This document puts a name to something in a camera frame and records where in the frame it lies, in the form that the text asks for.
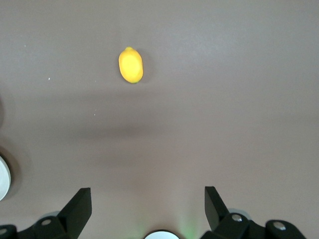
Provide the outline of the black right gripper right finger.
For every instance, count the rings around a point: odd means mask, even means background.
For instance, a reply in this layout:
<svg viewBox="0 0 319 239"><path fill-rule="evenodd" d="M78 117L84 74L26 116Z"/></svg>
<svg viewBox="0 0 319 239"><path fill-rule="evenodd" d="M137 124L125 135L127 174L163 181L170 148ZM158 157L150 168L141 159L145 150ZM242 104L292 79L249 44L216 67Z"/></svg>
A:
<svg viewBox="0 0 319 239"><path fill-rule="evenodd" d="M269 220L260 226L240 213L231 213L216 188L205 187L205 214L210 230L203 239L304 239L293 224L282 220Z"/></svg>

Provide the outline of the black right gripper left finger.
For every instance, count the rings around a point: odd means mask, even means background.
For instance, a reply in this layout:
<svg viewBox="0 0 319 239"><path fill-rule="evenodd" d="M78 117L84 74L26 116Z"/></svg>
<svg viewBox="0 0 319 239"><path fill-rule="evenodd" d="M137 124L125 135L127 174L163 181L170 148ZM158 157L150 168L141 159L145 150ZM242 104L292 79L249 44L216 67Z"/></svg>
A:
<svg viewBox="0 0 319 239"><path fill-rule="evenodd" d="M56 215L47 216L29 228L1 225L2 239L77 239L92 215L91 189L81 188Z"/></svg>

